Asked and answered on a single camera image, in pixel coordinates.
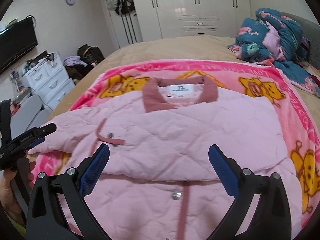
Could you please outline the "pink bear fleece blanket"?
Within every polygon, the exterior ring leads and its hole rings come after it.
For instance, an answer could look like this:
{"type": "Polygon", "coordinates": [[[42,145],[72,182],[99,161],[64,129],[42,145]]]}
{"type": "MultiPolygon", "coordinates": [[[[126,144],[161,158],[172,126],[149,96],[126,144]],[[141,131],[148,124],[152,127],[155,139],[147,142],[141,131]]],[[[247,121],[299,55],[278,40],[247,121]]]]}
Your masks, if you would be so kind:
{"type": "Polygon", "coordinates": [[[112,239],[206,239],[233,202],[212,165],[217,145],[240,167],[278,173],[291,235],[319,203],[319,131],[276,68],[157,60],[99,75],[34,148],[34,174],[78,166],[103,143],[110,159],[85,198],[112,239]]]}

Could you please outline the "blue floral quilt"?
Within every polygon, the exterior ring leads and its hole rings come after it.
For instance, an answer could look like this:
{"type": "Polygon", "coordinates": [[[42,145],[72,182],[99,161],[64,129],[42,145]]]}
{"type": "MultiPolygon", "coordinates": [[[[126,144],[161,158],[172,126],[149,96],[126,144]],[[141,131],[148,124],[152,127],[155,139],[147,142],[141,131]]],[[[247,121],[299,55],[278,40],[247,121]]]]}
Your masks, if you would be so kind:
{"type": "Polygon", "coordinates": [[[319,74],[310,62],[311,42],[294,19],[260,8],[245,18],[228,49],[237,59],[281,70],[293,84],[319,97],[319,74]]]}

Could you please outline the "pink quilted jacket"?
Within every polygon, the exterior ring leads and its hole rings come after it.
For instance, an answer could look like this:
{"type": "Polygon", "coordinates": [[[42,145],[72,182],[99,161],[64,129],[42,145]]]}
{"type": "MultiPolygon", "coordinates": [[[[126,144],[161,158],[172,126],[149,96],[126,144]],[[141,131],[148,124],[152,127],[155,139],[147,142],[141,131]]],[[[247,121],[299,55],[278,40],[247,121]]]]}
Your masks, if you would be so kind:
{"type": "Polygon", "coordinates": [[[233,199],[208,158],[216,144],[239,166],[281,175],[292,235],[302,194],[278,115],[265,97],[217,87],[208,77],[149,79],[94,107],[53,119],[56,132],[33,153],[70,154],[76,167],[100,144],[110,159],[86,203],[112,239],[206,239],[233,199]]]}

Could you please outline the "black bag on floor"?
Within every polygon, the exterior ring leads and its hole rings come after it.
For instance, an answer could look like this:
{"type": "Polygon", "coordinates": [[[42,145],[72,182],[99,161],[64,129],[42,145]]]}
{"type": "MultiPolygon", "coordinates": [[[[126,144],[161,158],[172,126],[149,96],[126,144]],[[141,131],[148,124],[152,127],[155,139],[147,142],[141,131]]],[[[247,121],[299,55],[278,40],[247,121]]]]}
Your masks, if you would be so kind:
{"type": "Polygon", "coordinates": [[[105,59],[98,47],[92,47],[87,44],[78,48],[77,55],[87,64],[99,64],[105,59]]]}

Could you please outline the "white room door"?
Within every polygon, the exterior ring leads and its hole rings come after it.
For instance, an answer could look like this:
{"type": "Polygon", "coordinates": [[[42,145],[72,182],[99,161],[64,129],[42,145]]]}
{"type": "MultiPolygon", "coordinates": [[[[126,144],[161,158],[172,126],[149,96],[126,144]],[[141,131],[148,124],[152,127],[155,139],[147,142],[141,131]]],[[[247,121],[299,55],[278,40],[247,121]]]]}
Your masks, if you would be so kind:
{"type": "MultiPolygon", "coordinates": [[[[133,0],[126,0],[127,8],[133,5],[133,0]]],[[[105,18],[116,49],[143,42],[142,33],[135,10],[119,15],[116,12],[118,2],[124,0],[102,0],[105,18]]]]}

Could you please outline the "black flat television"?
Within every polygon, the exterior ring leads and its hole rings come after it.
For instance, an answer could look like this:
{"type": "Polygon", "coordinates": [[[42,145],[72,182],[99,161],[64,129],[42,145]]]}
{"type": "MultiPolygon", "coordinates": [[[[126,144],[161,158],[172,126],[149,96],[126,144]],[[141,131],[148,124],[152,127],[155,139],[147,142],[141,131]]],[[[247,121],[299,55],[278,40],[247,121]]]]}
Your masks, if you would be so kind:
{"type": "Polygon", "coordinates": [[[1,74],[38,45],[34,20],[27,17],[1,32],[1,74]]]}

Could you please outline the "white drawer chest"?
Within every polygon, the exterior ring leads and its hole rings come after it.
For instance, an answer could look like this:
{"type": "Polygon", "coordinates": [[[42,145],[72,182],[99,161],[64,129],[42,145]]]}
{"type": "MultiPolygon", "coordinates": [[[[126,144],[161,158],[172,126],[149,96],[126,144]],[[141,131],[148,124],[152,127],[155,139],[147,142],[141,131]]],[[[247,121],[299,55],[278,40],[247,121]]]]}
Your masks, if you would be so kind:
{"type": "Polygon", "coordinates": [[[53,111],[75,84],[62,64],[59,53],[54,52],[23,74],[22,87],[30,88],[40,97],[44,106],[53,111]]]}

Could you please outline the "white glossy wardrobe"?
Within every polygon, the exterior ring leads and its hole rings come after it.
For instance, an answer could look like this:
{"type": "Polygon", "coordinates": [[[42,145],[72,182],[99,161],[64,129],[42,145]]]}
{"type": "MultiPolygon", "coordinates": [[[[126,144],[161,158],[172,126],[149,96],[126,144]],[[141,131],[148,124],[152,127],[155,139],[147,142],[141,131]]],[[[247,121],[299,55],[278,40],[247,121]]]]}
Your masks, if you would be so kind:
{"type": "Polygon", "coordinates": [[[133,0],[144,42],[213,35],[235,37],[249,0],[133,0]]]}

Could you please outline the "beige bed cover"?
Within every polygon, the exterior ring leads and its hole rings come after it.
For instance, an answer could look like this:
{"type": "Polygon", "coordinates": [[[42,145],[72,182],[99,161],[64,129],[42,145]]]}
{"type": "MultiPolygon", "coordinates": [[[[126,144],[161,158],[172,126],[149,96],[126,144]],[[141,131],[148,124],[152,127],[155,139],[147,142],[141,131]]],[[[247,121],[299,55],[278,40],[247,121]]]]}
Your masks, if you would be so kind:
{"type": "Polygon", "coordinates": [[[314,151],[319,161],[319,99],[293,84],[276,67],[242,62],[217,36],[165,38],[115,51],[90,71],[53,111],[53,116],[99,105],[129,90],[139,90],[147,77],[186,79],[206,76],[217,86],[270,100],[291,152],[314,151]]]}

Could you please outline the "round wall clock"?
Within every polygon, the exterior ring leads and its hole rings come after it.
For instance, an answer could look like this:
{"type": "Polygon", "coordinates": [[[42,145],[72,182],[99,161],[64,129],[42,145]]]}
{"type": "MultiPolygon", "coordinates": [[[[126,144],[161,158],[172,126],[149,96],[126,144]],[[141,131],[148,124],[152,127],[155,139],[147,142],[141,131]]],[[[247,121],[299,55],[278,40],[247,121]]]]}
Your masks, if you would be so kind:
{"type": "Polygon", "coordinates": [[[73,6],[75,5],[75,0],[65,0],[68,6],[73,6]]]}

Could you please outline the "bags hanging on door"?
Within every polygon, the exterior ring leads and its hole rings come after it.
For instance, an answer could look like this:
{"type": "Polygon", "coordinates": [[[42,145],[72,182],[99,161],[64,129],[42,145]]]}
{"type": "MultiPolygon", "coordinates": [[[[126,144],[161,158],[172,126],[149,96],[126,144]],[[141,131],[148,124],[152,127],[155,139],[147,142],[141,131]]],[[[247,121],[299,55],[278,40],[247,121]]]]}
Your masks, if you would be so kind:
{"type": "Polygon", "coordinates": [[[133,0],[107,0],[109,10],[114,10],[117,15],[124,16],[132,11],[135,11],[133,0]]]}

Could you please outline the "lilac cloth pile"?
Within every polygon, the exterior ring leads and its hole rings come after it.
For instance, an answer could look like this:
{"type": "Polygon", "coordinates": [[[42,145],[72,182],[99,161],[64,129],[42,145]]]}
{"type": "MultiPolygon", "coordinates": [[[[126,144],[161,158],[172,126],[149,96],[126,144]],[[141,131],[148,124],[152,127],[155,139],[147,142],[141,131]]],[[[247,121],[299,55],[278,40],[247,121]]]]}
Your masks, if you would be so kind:
{"type": "Polygon", "coordinates": [[[82,61],[80,56],[69,56],[64,59],[63,65],[65,67],[71,67],[71,66],[76,66],[76,65],[81,65],[81,66],[86,67],[87,63],[82,61]]]}

